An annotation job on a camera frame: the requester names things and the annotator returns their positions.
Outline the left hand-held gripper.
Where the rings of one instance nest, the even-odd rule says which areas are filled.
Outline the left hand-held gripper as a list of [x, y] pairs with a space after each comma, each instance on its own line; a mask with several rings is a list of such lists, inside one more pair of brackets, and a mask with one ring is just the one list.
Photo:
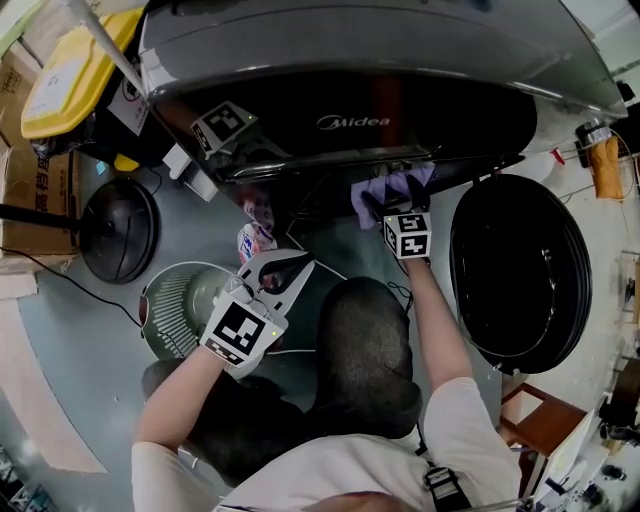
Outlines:
[[[297, 249], [254, 255], [230, 277], [219, 296], [199, 345], [233, 368], [259, 363], [286, 331], [289, 312], [314, 269], [313, 256]], [[264, 302], [252, 288], [264, 288]]]

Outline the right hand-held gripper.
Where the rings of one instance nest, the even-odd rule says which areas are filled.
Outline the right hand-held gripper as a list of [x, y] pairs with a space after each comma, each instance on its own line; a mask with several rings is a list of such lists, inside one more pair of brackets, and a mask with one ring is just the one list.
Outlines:
[[362, 193], [362, 201], [373, 218], [383, 218], [384, 240], [396, 259], [427, 258], [432, 241], [430, 195], [426, 186], [411, 174], [407, 176], [407, 185], [411, 213], [400, 214], [398, 208], [386, 206], [369, 192]]

